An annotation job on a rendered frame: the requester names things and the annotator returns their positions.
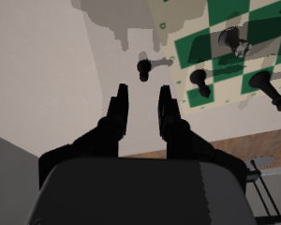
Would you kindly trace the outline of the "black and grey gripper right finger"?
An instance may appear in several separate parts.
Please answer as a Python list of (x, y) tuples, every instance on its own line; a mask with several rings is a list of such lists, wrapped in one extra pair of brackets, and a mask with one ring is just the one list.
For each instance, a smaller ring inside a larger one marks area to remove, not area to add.
[(246, 192), (247, 166), (239, 158), (214, 147), (190, 129), (181, 119), (176, 98), (171, 98), (170, 86), (160, 88), (157, 106), (159, 134), (167, 143), (167, 158), (199, 159), (211, 161), (228, 168)]

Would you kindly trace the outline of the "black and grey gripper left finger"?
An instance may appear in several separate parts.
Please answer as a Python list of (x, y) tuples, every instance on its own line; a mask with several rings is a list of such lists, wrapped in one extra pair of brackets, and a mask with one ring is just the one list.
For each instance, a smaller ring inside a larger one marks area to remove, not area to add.
[(117, 97), (111, 97), (107, 116), (99, 119), (97, 127), (80, 136), (73, 144), (53, 149), (39, 158), (39, 191), (51, 170), (64, 160), (86, 156), (118, 158), (119, 141), (126, 135), (128, 108), (128, 87), (120, 83)]

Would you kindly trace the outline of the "green and cream chessboard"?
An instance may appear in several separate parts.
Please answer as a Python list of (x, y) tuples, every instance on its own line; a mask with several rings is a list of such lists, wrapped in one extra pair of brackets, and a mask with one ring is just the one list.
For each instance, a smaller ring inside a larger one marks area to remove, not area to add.
[[(267, 71), (281, 91), (281, 0), (147, 0), (170, 69), (183, 115), (266, 95), (249, 85)], [(250, 53), (236, 56), (218, 44), (235, 27)], [(189, 79), (202, 69), (210, 96)]]

